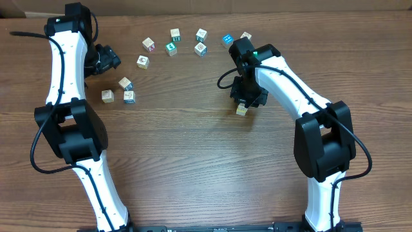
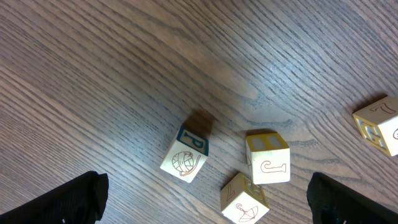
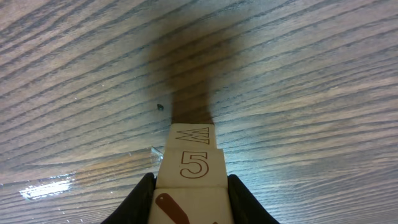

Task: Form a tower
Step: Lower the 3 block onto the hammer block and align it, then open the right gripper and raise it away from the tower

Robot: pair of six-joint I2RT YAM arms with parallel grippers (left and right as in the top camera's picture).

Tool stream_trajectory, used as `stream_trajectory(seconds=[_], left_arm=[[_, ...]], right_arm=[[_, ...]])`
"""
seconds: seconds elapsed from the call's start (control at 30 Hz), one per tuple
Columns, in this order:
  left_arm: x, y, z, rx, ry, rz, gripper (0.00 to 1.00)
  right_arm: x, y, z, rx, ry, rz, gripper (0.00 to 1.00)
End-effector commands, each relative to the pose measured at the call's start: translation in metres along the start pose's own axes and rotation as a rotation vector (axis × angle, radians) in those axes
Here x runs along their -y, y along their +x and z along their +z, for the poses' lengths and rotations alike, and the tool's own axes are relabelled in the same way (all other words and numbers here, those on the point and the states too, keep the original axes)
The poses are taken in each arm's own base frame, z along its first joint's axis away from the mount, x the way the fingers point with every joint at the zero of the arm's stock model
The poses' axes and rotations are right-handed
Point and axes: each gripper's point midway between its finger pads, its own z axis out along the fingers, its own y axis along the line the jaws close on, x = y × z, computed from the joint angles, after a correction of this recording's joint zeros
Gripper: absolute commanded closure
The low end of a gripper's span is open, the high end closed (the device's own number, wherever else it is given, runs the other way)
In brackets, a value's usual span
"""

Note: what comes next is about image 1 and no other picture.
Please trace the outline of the wooden block yellow top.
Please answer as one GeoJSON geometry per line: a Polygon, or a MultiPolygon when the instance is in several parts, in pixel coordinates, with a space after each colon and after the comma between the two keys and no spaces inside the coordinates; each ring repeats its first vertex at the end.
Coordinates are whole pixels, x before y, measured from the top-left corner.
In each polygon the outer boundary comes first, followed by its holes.
{"type": "Polygon", "coordinates": [[[246,112],[247,112],[246,108],[237,108],[237,110],[236,110],[237,115],[245,116],[246,112]]]}

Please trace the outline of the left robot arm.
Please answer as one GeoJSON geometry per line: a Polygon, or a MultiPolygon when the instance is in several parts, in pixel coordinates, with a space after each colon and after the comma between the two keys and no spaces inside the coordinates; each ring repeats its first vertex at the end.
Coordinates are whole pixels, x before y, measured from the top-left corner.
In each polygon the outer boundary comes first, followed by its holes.
{"type": "Polygon", "coordinates": [[[132,231],[109,172],[106,127],[86,100],[85,78],[121,63],[110,46],[94,43],[97,35],[96,18],[81,3],[66,4],[63,16],[48,19],[44,36],[52,52],[51,85],[46,104],[35,109],[34,117],[54,154],[82,182],[96,231],[132,231]]]}

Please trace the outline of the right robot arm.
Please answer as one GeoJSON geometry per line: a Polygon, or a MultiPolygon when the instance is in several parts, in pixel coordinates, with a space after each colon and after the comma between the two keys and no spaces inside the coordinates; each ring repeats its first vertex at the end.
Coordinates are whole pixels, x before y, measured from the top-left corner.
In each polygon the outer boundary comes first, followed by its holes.
{"type": "Polygon", "coordinates": [[[355,158],[350,110],[311,90],[271,44],[254,48],[246,37],[229,48],[238,76],[230,85],[237,114],[267,102],[272,94],[295,122],[294,157],[308,178],[308,205],[298,231],[361,231],[339,216],[340,179],[355,158]]]}

